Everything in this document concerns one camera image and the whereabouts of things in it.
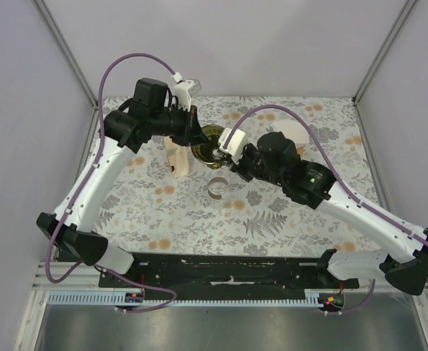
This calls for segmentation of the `orange coffee filter pack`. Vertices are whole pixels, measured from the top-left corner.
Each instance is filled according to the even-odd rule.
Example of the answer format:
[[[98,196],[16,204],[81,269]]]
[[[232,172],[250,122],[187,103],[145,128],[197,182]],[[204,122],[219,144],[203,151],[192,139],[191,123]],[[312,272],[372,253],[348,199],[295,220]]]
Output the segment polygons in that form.
[[[173,177],[187,176],[189,173],[188,148],[175,144],[170,137],[163,137],[163,141]]]

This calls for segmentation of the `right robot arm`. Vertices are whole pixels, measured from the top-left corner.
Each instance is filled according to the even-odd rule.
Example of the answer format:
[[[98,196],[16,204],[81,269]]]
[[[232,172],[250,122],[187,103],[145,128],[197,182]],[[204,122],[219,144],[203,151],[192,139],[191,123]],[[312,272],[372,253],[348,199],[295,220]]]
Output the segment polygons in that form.
[[[230,170],[245,181],[278,186],[293,202],[337,218],[380,247],[373,252],[325,251],[314,271],[321,287],[349,279],[385,279],[403,293],[422,294],[428,282],[428,227],[400,219],[338,180],[330,168],[301,159],[294,142],[281,132],[264,134],[252,144],[240,129],[226,129],[219,149],[228,155]]]

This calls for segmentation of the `clear glass carafe brown collar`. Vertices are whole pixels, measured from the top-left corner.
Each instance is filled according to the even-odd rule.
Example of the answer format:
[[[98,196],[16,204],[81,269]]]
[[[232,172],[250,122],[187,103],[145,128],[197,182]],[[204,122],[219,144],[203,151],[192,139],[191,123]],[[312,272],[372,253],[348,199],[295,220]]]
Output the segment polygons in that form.
[[[214,200],[221,200],[228,192],[229,182],[222,176],[215,176],[207,183],[209,197]]]

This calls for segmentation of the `green glass dripper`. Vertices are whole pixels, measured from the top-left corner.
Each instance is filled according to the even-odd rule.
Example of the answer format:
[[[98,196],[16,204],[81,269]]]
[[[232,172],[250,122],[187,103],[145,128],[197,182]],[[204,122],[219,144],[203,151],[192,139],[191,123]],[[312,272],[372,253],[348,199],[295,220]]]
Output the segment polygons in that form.
[[[202,132],[207,137],[207,143],[191,147],[194,158],[214,170],[230,164],[229,156],[219,149],[219,138],[223,131],[224,128],[219,125],[206,125],[202,127]]]

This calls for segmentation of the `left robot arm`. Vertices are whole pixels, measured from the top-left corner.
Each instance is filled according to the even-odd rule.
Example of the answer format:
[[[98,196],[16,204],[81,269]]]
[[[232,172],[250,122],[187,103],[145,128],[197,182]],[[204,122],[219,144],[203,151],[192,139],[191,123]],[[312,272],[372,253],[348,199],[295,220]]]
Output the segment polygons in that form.
[[[206,143],[192,95],[201,89],[194,78],[167,83],[142,78],[132,98],[104,120],[104,136],[66,199],[53,213],[41,213],[38,228],[65,251],[88,266],[115,271],[125,287],[140,280],[134,257],[93,231],[100,208],[115,180],[141,146],[153,136],[169,137],[178,146]]]

